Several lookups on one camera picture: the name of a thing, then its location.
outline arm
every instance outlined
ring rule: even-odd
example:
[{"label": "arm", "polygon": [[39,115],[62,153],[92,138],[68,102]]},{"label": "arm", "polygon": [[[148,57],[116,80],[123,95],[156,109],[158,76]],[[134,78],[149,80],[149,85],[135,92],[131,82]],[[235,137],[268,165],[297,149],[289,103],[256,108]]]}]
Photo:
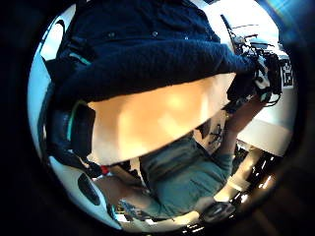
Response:
[{"label": "arm", "polygon": [[226,122],[222,143],[218,154],[234,153],[236,139],[248,123],[263,109],[266,102],[260,101],[257,95],[240,107],[233,116]]},{"label": "arm", "polygon": [[153,201],[150,196],[125,184],[116,176],[105,176],[95,180],[94,183],[112,205],[117,205],[120,200],[125,200],[137,208],[144,209]]}]

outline skin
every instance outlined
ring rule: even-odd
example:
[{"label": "skin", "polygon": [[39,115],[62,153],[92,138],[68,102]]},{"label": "skin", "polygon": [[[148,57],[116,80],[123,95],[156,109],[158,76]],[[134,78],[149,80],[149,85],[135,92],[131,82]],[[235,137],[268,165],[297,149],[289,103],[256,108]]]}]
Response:
[{"label": "skin", "polygon": [[[218,154],[234,153],[238,133],[247,126],[265,105],[266,103],[261,102],[259,97],[255,95],[226,121]],[[95,183],[112,205],[117,205],[120,200],[124,200],[137,208],[144,209],[152,201],[151,197],[143,190],[124,183],[116,176],[104,176],[97,179]],[[195,210],[202,212],[213,202],[214,198],[212,197],[202,198],[196,203]]]}]

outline gray shirt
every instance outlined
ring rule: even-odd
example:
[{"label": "gray shirt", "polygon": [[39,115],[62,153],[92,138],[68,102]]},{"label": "gray shirt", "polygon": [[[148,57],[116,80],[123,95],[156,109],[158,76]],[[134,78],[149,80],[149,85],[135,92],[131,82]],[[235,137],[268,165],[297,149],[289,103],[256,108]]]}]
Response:
[{"label": "gray shirt", "polygon": [[153,193],[143,211],[171,218],[194,209],[203,197],[213,197],[231,173],[232,154],[209,156],[193,138],[182,138],[142,161]]}]

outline button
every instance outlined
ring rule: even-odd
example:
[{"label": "button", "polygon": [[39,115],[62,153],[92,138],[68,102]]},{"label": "button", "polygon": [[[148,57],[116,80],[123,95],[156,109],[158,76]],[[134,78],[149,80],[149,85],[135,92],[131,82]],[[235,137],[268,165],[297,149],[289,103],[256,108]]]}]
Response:
[{"label": "button", "polygon": [[114,37],[114,36],[115,36],[115,33],[114,33],[114,32],[109,32],[109,33],[108,33],[108,36],[109,36],[109,37]]}]

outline man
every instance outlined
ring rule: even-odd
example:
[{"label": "man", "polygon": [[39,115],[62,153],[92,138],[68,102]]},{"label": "man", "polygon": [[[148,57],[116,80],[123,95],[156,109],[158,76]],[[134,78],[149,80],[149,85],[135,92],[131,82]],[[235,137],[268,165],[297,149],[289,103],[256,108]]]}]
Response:
[{"label": "man", "polygon": [[90,1],[46,65],[59,106],[256,68],[221,44],[205,13],[187,0]]},{"label": "man", "polygon": [[179,139],[141,159],[151,195],[114,176],[97,179],[95,183],[111,204],[126,201],[155,218],[172,218],[191,210],[202,214],[214,203],[214,195],[231,173],[238,133],[265,104],[255,95],[232,115],[212,159],[190,137]]},{"label": "man", "polygon": [[[93,0],[77,13],[57,59],[46,63],[57,88],[54,105],[63,109],[78,99],[99,101],[221,73],[235,72],[252,83],[264,60],[236,56],[220,44],[206,15],[189,1]],[[227,121],[212,160],[193,138],[181,138],[140,158],[149,195],[105,176],[95,183],[106,199],[157,218],[205,212],[230,175],[237,134],[266,104],[265,70],[256,82],[259,96]]]}]

